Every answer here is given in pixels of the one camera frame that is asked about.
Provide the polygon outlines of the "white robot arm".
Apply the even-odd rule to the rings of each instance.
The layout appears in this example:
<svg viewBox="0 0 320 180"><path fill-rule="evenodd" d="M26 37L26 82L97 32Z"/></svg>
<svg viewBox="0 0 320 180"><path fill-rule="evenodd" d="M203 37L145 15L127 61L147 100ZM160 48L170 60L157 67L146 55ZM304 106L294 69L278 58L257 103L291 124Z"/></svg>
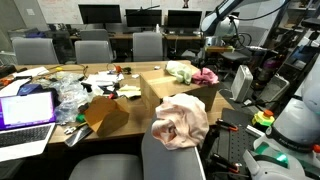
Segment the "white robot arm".
<svg viewBox="0 0 320 180"><path fill-rule="evenodd" d="M242 6L268 1L272 0L223 0L202 20L200 30L205 36L233 34L241 19L233 16L232 12Z"/></svg>

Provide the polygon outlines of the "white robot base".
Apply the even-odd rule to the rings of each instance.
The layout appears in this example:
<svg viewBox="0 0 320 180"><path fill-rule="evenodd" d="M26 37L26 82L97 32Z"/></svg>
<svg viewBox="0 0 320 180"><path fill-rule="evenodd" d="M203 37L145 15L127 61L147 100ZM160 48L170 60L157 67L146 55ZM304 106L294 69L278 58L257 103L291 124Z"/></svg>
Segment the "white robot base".
<svg viewBox="0 0 320 180"><path fill-rule="evenodd" d="M320 59L243 159L252 180L320 180Z"/></svg>

